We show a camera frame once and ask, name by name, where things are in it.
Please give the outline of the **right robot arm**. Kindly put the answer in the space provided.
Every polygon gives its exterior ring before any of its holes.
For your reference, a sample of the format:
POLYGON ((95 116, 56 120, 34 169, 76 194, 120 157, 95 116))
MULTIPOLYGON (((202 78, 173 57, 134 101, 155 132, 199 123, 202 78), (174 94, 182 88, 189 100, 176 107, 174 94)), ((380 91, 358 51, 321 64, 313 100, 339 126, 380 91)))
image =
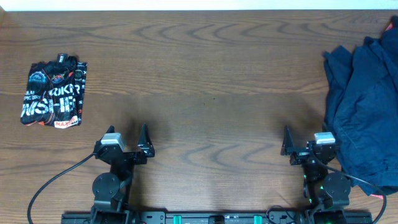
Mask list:
POLYGON ((284 128, 280 154, 290 165, 303 169, 303 194, 311 207, 295 216, 297 223, 346 223, 343 208, 349 205, 350 182, 326 165, 336 157, 338 145, 331 132, 315 133, 305 147, 294 145, 290 129, 284 128))

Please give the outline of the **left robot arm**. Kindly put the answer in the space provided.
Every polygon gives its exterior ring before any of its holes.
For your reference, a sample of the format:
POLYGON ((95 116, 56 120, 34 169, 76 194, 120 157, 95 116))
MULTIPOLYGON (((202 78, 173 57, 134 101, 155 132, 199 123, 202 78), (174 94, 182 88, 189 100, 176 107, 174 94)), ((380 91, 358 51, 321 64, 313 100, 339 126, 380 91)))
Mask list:
POLYGON ((110 126, 95 143, 95 158, 109 164, 110 170, 97 176, 93 182, 95 199, 91 208, 91 224, 141 222, 139 212, 129 208, 128 200, 134 166, 146 164, 148 158, 155 156, 147 125, 142 125, 137 143, 140 151, 126 152, 125 146, 121 133, 117 133, 114 126, 110 126))

